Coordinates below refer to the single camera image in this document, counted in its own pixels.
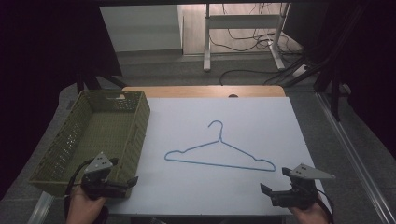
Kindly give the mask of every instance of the hand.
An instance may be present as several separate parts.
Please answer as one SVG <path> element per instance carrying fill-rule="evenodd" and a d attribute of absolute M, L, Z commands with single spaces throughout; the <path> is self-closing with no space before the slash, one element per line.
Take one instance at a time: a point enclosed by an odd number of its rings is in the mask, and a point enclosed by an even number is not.
<path fill-rule="evenodd" d="M 98 217 L 106 198 L 91 200 L 84 190 L 77 186 L 73 191 L 70 200 L 69 213 L 67 214 L 67 224 L 91 224 Z"/>
<path fill-rule="evenodd" d="M 300 224 L 329 224 L 326 213 L 317 203 L 314 203 L 306 210 L 296 207 L 291 207 L 289 210 L 294 214 Z"/>

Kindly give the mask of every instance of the wall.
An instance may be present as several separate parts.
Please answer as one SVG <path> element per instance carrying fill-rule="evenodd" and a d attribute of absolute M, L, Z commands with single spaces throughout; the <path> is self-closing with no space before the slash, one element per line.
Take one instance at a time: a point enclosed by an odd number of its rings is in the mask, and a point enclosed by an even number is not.
<path fill-rule="evenodd" d="M 181 49 L 177 6 L 100 9 L 116 52 Z"/>

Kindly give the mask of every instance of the gray carpet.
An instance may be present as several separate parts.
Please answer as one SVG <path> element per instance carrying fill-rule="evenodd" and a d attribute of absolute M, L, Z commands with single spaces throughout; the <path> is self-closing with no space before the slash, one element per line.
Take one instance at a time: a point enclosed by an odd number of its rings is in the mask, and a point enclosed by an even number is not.
<path fill-rule="evenodd" d="M 124 77 L 121 79 L 130 86 L 219 85 L 219 76 L 232 69 L 274 72 L 275 64 L 269 55 L 215 56 L 212 71 L 205 73 L 199 57 L 189 59 L 168 57 L 166 60 L 147 57 L 144 61 L 132 58 L 122 61 L 121 70 Z M 223 83 L 225 85 L 261 85 L 273 76 L 238 72 L 227 75 Z M 335 203 L 335 222 L 382 223 L 325 117 L 318 98 L 312 91 L 314 80 L 315 78 L 311 77 L 285 91 L 291 100 L 315 165 L 337 176 L 336 181 L 322 181 L 325 191 Z M 106 89 L 117 88 L 105 80 L 100 79 L 100 82 Z M 76 100 L 76 97 L 76 86 L 70 86 L 61 92 L 59 107 L 52 123 L 20 176 L 0 202 L 2 223 L 26 223 L 28 221 L 41 192 L 30 186 L 27 179 L 64 122 L 69 106 Z M 395 160 L 370 129 L 354 114 L 346 98 L 340 99 L 340 117 L 375 183 L 381 189 L 392 211 L 396 211 Z M 45 223 L 62 223 L 63 218 L 63 199 L 55 199 Z M 107 223 L 129 223 L 129 218 L 110 217 Z M 292 224 L 295 221 L 292 217 L 287 217 L 286 223 Z"/>

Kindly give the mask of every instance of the plastic hanger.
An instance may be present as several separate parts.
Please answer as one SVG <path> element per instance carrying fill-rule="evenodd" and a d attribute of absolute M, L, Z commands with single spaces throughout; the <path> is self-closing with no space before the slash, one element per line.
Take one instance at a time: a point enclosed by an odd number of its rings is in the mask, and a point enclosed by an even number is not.
<path fill-rule="evenodd" d="M 201 164 L 201 165 L 213 165 L 213 166 L 222 166 L 222 167 L 232 167 L 232 168 L 247 169 L 247 170 L 268 171 L 268 172 L 274 172 L 274 171 L 276 170 L 276 166 L 275 166 L 272 162 L 270 162 L 270 161 L 268 161 L 268 160 L 265 160 L 265 159 L 256 159 L 254 156 L 250 155 L 250 154 L 247 153 L 246 151 L 244 151 L 244 150 L 242 150 L 242 149 L 239 149 L 239 148 L 237 148 L 237 147 L 234 147 L 234 146 L 232 146 L 231 144 L 228 144 L 228 143 L 224 142 L 224 141 L 222 140 L 223 123 L 222 123 L 221 121 L 219 121 L 219 120 L 213 120 L 213 121 L 209 124 L 209 126 L 207 126 L 207 127 L 210 128 L 210 126 L 211 126 L 213 123 L 215 123 L 215 122 L 221 124 L 221 129 L 220 129 L 220 133 L 219 133 L 219 139 L 218 139 L 217 141 L 205 143 L 205 144 L 202 144 L 202 145 L 199 145 L 199 146 L 196 146 L 196 147 L 190 147 L 190 148 L 187 148 L 187 149 L 184 150 L 184 151 L 180 151 L 180 150 L 169 151 L 169 152 L 167 152 L 167 153 L 165 154 L 165 156 L 164 156 L 165 160 L 166 160 L 166 161 L 179 161 L 179 162 L 186 162 L 186 163 L 194 163 L 194 164 Z M 173 154 L 173 153 L 182 153 L 182 154 L 184 154 L 184 153 L 186 153 L 186 152 L 188 152 L 188 151 L 190 151 L 190 150 L 194 150 L 194 149 L 196 149 L 196 148 L 198 148 L 198 147 L 206 147 L 206 146 L 209 146 L 209 145 L 216 144 L 216 143 L 218 143 L 218 142 L 220 142 L 220 143 L 226 145 L 227 147 L 230 147 L 230 148 L 232 148 L 232 149 L 235 149 L 235 150 L 237 150 L 237 151 L 239 151 L 239 152 L 241 152 L 241 153 L 243 153 L 243 154 L 245 154 L 245 155 L 248 155 L 248 156 L 249 156 L 250 158 L 252 158 L 254 161 L 264 161 L 264 162 L 267 162 L 267 163 L 269 163 L 269 164 L 271 164 L 271 165 L 273 166 L 273 169 L 260 169 L 260 168 L 246 167 L 246 166 L 227 165 L 227 164 L 218 164 L 218 163 L 201 162 L 201 161 L 183 161 L 183 160 L 177 160 L 177 159 L 170 159 L 170 158 L 168 158 L 168 155 Z"/>

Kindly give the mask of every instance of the basket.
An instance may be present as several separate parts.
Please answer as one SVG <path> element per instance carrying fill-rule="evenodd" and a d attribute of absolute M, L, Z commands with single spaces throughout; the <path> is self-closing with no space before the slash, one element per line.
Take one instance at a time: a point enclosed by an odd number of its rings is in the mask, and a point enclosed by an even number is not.
<path fill-rule="evenodd" d="M 100 152 L 119 158 L 108 180 L 126 183 L 136 173 L 149 113 L 142 91 L 82 91 L 29 183 L 62 197 L 76 169 Z"/>

